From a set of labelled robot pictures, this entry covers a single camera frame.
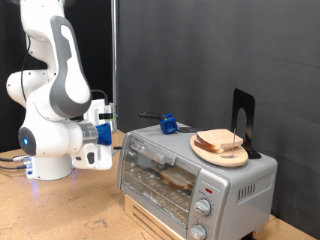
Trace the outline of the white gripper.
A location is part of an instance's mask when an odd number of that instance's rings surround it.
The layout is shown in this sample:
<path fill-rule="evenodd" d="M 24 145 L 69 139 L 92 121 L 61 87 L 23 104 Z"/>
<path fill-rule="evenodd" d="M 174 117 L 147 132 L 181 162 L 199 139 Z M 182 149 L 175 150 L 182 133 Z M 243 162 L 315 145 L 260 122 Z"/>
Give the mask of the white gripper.
<path fill-rule="evenodd" d="M 108 170 L 112 167 L 113 110 L 104 99 L 91 102 L 88 111 L 79 122 L 82 130 L 82 146 L 72 155 L 73 164 L 79 169 Z"/>

